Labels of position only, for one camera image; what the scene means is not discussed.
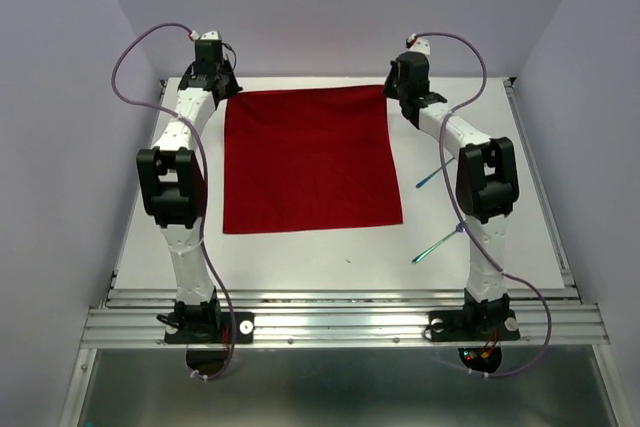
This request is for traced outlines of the red cloth napkin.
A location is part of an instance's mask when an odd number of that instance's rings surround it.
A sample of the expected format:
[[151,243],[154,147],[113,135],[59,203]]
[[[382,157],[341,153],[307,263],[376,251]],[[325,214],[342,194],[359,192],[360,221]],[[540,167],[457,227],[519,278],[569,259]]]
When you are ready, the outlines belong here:
[[230,235],[398,225],[400,189],[379,85],[243,92],[224,120]]

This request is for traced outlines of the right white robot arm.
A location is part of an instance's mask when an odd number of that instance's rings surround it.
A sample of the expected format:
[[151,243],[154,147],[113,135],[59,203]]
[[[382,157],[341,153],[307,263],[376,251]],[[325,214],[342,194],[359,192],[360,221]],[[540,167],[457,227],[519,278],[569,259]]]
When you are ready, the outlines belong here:
[[453,206],[469,236],[469,276],[460,310],[432,312],[435,341],[519,337],[502,269],[507,220],[519,198],[513,142],[492,138],[453,114],[430,88],[426,53],[407,50],[391,61],[383,93],[399,102],[403,117],[438,142],[457,163]]

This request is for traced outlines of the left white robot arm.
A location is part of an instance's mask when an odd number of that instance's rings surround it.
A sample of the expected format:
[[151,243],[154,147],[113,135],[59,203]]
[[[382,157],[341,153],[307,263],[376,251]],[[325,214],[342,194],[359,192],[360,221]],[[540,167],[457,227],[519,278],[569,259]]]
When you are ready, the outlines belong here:
[[172,118],[153,146],[139,151],[136,166],[145,211],[167,242],[177,284],[174,311],[161,321],[210,341],[221,333],[223,318],[202,250],[208,175],[197,160],[197,139],[219,103],[240,87],[218,32],[196,38],[194,50]]

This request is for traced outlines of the iridescent metal spoon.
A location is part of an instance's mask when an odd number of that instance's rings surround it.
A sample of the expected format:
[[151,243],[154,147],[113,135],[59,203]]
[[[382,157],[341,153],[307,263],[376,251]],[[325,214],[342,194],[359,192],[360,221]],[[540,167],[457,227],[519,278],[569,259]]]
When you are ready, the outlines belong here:
[[455,158],[451,157],[445,160],[445,162],[441,165],[439,165],[434,171],[432,171],[431,173],[429,173],[428,175],[426,175],[423,179],[421,179],[420,181],[418,181],[415,184],[415,188],[419,189],[422,188],[427,182],[429,182],[431,179],[433,179],[436,175],[438,175],[444,167],[447,167],[450,163],[452,163],[455,160]]

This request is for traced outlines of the iridescent metal fork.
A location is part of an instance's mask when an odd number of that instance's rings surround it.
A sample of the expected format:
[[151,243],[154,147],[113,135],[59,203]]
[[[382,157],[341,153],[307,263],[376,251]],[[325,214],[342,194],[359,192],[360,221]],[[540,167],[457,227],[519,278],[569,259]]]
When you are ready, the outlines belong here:
[[417,264],[417,263],[421,262],[427,256],[429,256],[431,253],[433,253],[436,249],[438,249],[441,245],[446,243],[449,239],[451,239],[455,235],[463,233],[463,232],[464,232],[464,228],[460,224],[458,224],[450,233],[446,234],[440,240],[438,240],[437,242],[435,242],[434,244],[432,244],[431,246],[426,248],[424,251],[419,253],[417,256],[415,256],[411,260],[411,263],[412,264]]

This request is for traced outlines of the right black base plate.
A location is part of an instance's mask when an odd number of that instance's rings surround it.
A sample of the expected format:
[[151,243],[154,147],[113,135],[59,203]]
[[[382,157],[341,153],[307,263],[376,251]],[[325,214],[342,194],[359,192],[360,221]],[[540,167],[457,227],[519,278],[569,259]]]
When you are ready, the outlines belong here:
[[519,328],[509,330],[505,322],[515,318],[514,312],[484,317],[466,315],[462,310],[432,310],[428,312],[428,323],[423,337],[436,343],[481,342],[493,340],[517,341],[521,338]]

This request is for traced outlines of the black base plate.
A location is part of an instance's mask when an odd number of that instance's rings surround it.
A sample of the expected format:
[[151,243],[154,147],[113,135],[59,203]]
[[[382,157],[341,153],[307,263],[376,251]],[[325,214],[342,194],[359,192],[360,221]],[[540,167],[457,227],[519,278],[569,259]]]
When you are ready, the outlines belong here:
[[493,340],[517,341],[521,338],[519,328],[509,330],[505,322],[515,318],[514,312],[484,317],[466,315],[462,310],[432,310],[428,312],[428,323],[423,337],[436,343],[481,342]]
[[[219,324],[191,322],[181,326],[173,312],[158,314],[156,319],[165,327],[164,342],[169,345],[230,345],[231,316],[222,312]],[[254,338],[255,315],[252,312],[236,312],[235,343],[251,344]]]

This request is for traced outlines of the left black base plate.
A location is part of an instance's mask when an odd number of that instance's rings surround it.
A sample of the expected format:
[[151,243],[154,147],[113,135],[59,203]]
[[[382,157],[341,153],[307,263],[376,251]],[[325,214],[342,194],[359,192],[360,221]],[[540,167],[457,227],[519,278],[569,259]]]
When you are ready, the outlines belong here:
[[[181,326],[173,312],[158,314],[156,319],[165,327],[164,342],[169,345],[230,345],[231,316],[222,312],[219,324],[191,322]],[[254,338],[255,315],[252,312],[236,312],[235,343],[251,344]]]

